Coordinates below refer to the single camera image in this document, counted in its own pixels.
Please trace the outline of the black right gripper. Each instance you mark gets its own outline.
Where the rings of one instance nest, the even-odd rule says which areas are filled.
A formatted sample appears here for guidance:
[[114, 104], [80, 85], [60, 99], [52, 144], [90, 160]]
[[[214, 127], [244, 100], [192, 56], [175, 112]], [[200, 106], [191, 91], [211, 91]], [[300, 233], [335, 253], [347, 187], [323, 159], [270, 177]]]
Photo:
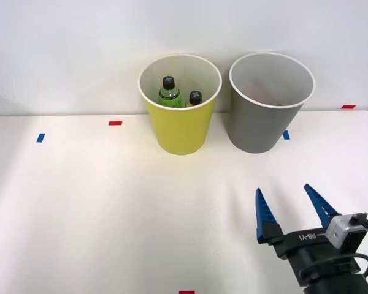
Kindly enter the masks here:
[[[340, 214], [309, 184], [304, 186], [321, 221], [328, 228], [333, 217]], [[272, 244], [278, 258], [288, 260], [300, 284], [311, 284], [322, 277], [356, 274], [361, 269], [354, 258], [342, 258], [325, 237], [325, 230], [316, 228], [283, 235], [260, 188], [255, 192], [256, 239], [259, 244]]]

